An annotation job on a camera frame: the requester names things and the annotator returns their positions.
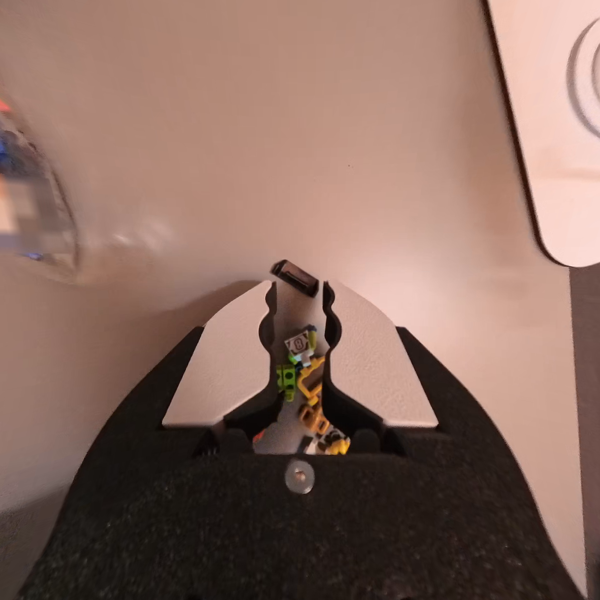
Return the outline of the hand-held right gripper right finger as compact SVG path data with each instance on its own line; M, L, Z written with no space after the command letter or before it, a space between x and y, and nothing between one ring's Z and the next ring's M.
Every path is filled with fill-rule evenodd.
M324 282L322 401L339 429L435 429L439 421L393 321L346 285Z

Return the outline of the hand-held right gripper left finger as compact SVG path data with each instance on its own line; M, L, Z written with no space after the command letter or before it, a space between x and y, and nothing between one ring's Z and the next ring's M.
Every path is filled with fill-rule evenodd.
M276 288L265 280L207 321L162 419L165 428L210 427L261 393L272 395L271 341L260 336L272 304Z

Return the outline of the small black lego piece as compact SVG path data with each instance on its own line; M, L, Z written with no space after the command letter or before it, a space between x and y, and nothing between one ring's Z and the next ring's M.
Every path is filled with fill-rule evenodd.
M270 273L304 296L315 298L318 294L319 280L288 259L276 262Z

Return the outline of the white stand base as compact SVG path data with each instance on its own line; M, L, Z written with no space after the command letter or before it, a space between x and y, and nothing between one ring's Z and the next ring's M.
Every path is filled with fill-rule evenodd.
M544 249L599 263L599 1L489 1Z

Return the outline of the pile of lego pieces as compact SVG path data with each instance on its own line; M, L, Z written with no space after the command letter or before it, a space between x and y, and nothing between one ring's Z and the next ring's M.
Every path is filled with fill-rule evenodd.
M256 454L342 456L350 438L326 416L322 404L325 356L318 329L306 325L284 341L284 362L276 365L281 410L275 421L257 434Z

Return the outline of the clear plastic bag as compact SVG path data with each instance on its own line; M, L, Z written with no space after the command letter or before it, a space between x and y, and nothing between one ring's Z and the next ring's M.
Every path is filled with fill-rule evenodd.
M68 195L24 119L1 93L1 254L29 261L58 281L80 266Z

